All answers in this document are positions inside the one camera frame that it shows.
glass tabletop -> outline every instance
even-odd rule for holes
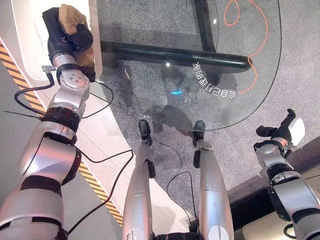
[[[186,130],[203,120],[216,130],[250,116],[273,84],[277,0],[98,0],[97,10],[100,81],[126,111]],[[112,98],[96,83],[91,92]]]

blue light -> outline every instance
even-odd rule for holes
[[[171,93],[173,95],[180,95],[180,94],[182,94],[182,91],[172,91]]]

yellow and black hazard stripe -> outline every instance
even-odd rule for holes
[[[32,88],[30,83],[26,81],[25,77],[21,74],[21,70],[18,65],[15,64],[15,61],[11,58],[9,51],[5,48],[2,39],[0,38],[0,60],[7,69],[8,73],[11,75],[13,81],[17,84],[20,90]],[[37,95],[33,91],[29,91],[24,93],[25,98],[28,100],[29,104],[32,108],[42,112],[43,114],[46,113],[46,108],[43,104],[39,101]],[[92,190],[98,196],[98,198],[104,202],[107,200],[108,196],[102,186],[98,183],[97,179],[93,176],[91,171],[87,168],[87,166],[81,162],[79,167],[79,172],[90,185]],[[110,200],[105,204],[105,207],[110,212],[110,214],[114,217],[116,222],[122,226],[123,216],[117,209],[117,207],[112,203]]]
[[[98,196],[98,198],[101,200],[101,202],[104,202],[105,200],[107,200],[107,198],[109,196],[106,194],[104,189],[97,182],[96,178],[92,175],[91,171],[87,168],[87,166],[83,162],[80,163],[79,172],[82,174],[84,179],[87,181],[87,183],[93,189],[93,191]],[[107,202],[105,204],[105,207],[108,209],[108,211],[114,217],[116,222],[120,226],[122,226],[123,217],[122,217],[121,213],[118,211],[117,207],[111,201]]]
[[[26,81],[25,77],[21,74],[19,68],[16,66],[16,64],[14,63],[13,59],[10,57],[7,49],[4,47],[1,41],[0,41],[0,60],[20,90],[31,88],[31,85]],[[32,108],[40,111],[43,114],[46,112],[46,109],[44,108],[44,106],[39,101],[39,99],[37,98],[36,94],[33,91],[24,93],[24,96],[28,100]]]

black metal leg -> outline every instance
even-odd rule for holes
[[[207,0],[195,0],[195,9],[201,36],[202,50],[216,53]]]
[[[101,41],[101,52],[113,60],[129,60],[193,67],[199,63],[202,71],[216,75],[241,73],[250,68],[248,57],[209,51],[186,50],[159,46]]]

brown object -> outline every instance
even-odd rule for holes
[[[60,6],[58,20],[62,30],[68,35],[78,32],[78,24],[84,24],[88,28],[86,16],[70,5],[62,4]],[[95,67],[93,47],[82,52],[75,52],[74,55],[78,65]]]

